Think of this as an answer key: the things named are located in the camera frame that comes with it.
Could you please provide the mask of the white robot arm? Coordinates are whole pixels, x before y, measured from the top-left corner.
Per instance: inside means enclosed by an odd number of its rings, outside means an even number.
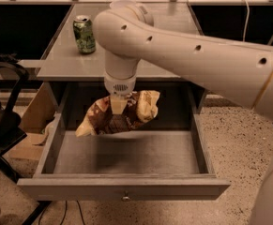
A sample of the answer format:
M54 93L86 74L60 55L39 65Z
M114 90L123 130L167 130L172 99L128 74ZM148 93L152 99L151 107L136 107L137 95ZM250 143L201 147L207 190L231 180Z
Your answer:
M106 50L105 87L112 104L135 86L143 59L273 121L273 47L161 30L140 3L113 2L93 21Z

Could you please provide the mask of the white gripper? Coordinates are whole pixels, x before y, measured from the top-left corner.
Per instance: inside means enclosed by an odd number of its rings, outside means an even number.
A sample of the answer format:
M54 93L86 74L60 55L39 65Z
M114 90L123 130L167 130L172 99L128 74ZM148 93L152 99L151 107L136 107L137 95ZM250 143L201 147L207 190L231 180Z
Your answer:
M115 115L121 114L128 103L125 95L131 93L135 87L136 76L130 78L117 79L107 72L104 73L104 85L110 95L110 104L112 113Z

